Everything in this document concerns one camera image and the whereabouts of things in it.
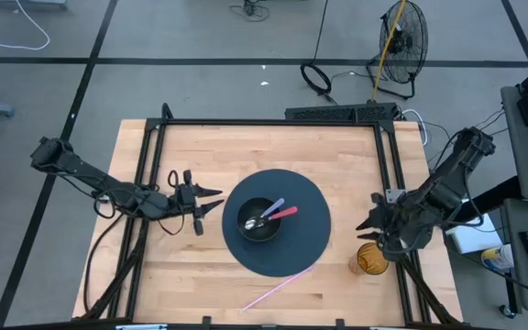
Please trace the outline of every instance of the chair wheel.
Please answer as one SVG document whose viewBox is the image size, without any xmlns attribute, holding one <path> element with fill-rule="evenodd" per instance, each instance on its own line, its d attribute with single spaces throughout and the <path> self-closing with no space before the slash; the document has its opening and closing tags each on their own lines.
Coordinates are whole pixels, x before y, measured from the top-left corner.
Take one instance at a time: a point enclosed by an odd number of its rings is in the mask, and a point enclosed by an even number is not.
<svg viewBox="0 0 528 330">
<path fill-rule="evenodd" d="M 511 308 L 507 305 L 499 306 L 499 311 L 502 313 L 502 315 L 513 319 L 517 314 L 511 311 Z"/>
</svg>

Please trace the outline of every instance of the pink chopstick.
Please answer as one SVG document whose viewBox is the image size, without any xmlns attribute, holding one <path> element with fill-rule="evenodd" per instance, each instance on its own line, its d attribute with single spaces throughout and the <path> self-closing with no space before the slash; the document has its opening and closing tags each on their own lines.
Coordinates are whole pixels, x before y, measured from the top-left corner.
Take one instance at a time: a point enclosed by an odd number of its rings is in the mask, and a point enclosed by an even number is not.
<svg viewBox="0 0 528 330">
<path fill-rule="evenodd" d="M 291 278 L 287 279 L 286 281 L 284 281 L 283 283 L 279 284 L 279 286 L 277 286 L 276 288 L 266 292 L 264 295 L 262 295 L 261 297 L 257 298 L 254 302 L 252 302 L 251 304 L 249 304 L 248 306 L 244 307 L 244 309 L 242 310 L 242 312 L 245 312 L 247 309 L 249 309 L 250 307 L 252 307 L 253 305 L 263 301 L 266 297 L 270 296 L 271 294 L 273 294 L 274 292 L 282 289 L 282 287 L 284 287 L 285 285 L 289 284 L 290 282 L 296 280 L 297 278 L 299 278 L 299 276 L 303 275 L 305 272 L 309 271 L 313 266 L 309 267 L 308 269 L 305 269 L 303 271 L 301 271 L 300 273 L 296 274 L 296 275 L 293 275 Z"/>
</svg>

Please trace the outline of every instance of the black bowl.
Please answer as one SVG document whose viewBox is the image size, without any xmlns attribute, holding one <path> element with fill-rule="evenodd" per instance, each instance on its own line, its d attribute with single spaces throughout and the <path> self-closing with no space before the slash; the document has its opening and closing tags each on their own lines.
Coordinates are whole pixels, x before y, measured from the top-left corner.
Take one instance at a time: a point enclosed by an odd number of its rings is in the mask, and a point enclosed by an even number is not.
<svg viewBox="0 0 528 330">
<path fill-rule="evenodd" d="M 247 238 L 252 242 L 264 242 L 267 241 L 279 232 L 281 229 L 282 219 L 272 220 L 267 222 L 265 225 L 259 228 L 253 228 L 252 230 L 246 230 L 246 222 L 249 218 L 255 216 L 260 217 L 264 211 L 274 204 L 273 201 L 266 198 L 252 198 L 247 202 L 243 203 L 237 212 L 237 229 L 243 237 Z M 270 215 L 278 213 L 280 210 L 277 208 L 272 211 Z"/>
</svg>

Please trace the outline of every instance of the wooden table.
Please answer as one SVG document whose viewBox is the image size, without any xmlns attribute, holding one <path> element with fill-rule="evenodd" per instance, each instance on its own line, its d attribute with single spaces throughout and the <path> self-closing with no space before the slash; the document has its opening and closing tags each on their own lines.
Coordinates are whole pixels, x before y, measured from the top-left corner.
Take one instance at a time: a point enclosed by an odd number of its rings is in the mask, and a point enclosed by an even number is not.
<svg viewBox="0 0 528 330">
<path fill-rule="evenodd" d="M 134 180 L 144 125 L 144 120 L 121 123 L 109 170 L 118 180 Z M 416 123 L 403 122 L 395 123 L 395 127 L 406 186 L 416 188 L 428 176 L 418 127 Z M 383 136 L 388 146 L 387 136 Z M 386 153 L 390 181 L 395 182 L 388 148 Z M 214 324 L 334 325 L 336 318 L 343 318 L 347 325 L 404 325 L 394 264 L 379 276 L 354 275 L 347 268 L 348 259 L 366 243 L 356 238 L 354 228 L 374 207 L 370 194 L 383 191 L 372 128 L 167 126 L 158 177 L 161 191 L 172 193 L 167 183 L 170 170 L 187 169 L 192 170 L 194 182 L 223 191 L 220 196 L 201 199 L 202 203 L 226 198 L 241 180 L 256 171 L 299 172 L 319 187 L 329 205 L 332 222 L 329 244 L 312 270 L 241 312 L 285 279 L 258 275 L 234 259 L 222 233 L 224 206 L 218 206 L 204 219 L 203 236 L 194 234 L 191 221 L 177 236 L 166 235 L 157 223 L 152 223 L 135 322 L 199 324 L 204 315 L 210 315 Z M 110 223 L 97 219 L 92 243 Z M 104 238 L 94 256 L 90 303 L 99 297 L 115 274 L 124 223 Z M 181 225 L 181 219 L 162 223 L 175 230 Z M 456 287 L 439 229 L 419 254 L 425 281 L 447 310 L 461 320 Z M 122 288 L 118 315 L 124 314 L 129 283 L 126 280 Z M 408 283 L 413 319 L 419 321 L 416 291 L 410 278 Z M 83 314 L 83 285 L 73 314 Z"/>
</svg>

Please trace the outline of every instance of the black round mat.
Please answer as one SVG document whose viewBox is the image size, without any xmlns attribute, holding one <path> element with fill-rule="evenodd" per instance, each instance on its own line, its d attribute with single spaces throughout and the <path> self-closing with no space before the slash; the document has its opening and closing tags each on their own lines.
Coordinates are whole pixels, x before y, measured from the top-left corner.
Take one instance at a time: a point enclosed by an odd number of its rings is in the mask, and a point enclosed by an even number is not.
<svg viewBox="0 0 528 330">
<path fill-rule="evenodd" d="M 278 234 L 265 242 L 252 242 L 237 229 L 240 207 L 252 198 L 276 202 L 280 210 L 297 206 L 297 214 L 282 219 Z M 323 254 L 331 220 L 325 198 L 309 179 L 289 170 L 264 170 L 245 178 L 225 203 L 223 231 L 227 247 L 249 270 L 265 276 L 290 276 L 306 270 Z"/>
</svg>

